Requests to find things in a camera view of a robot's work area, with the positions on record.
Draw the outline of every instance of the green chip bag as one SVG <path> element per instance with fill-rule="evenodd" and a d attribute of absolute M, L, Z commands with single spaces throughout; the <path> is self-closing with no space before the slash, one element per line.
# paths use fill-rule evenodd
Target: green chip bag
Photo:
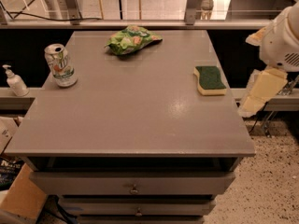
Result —
<path fill-rule="evenodd" d="M 129 25 L 122 31 L 112 35 L 106 43 L 115 55 L 125 55 L 143 49 L 153 41 L 161 41 L 162 37 L 144 27 Z"/>

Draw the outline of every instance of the speckled floor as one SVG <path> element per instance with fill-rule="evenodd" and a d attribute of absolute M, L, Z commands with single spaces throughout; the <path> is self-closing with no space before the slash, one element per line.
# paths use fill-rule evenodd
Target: speckled floor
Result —
<path fill-rule="evenodd" d="M 263 134 L 261 122 L 250 133 L 256 156 L 245 158 L 235 170 L 236 179 L 205 224 L 297 224 L 299 223 L 299 132 L 287 118 L 271 122 L 272 138 Z M 254 119 L 245 123 L 249 130 Z M 45 205 L 38 224 L 63 224 L 53 198 Z"/>

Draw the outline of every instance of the green and yellow sponge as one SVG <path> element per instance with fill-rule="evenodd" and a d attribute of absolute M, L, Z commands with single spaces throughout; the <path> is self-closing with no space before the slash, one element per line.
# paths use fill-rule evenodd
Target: green and yellow sponge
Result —
<path fill-rule="evenodd" d="M 202 95 L 224 95 L 226 87 L 221 81 L 221 72 L 216 66 L 196 66 L 197 89 Z"/>

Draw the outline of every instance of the white soap dispenser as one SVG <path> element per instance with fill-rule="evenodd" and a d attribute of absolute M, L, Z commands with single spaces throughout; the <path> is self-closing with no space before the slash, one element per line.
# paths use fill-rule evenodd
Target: white soap dispenser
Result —
<path fill-rule="evenodd" d="M 21 77 L 15 75 L 11 70 L 8 69 L 11 67 L 10 65 L 4 64 L 2 65 L 2 67 L 6 69 L 8 86 L 14 91 L 17 96 L 26 95 L 29 92 L 29 89 L 27 88 Z"/>

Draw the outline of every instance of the silver can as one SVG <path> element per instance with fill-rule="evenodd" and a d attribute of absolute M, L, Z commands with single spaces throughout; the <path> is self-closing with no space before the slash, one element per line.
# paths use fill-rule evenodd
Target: silver can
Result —
<path fill-rule="evenodd" d="M 52 44 L 45 48 L 45 58 L 53 77 L 60 87 L 69 87 L 77 82 L 74 66 L 64 45 Z"/>

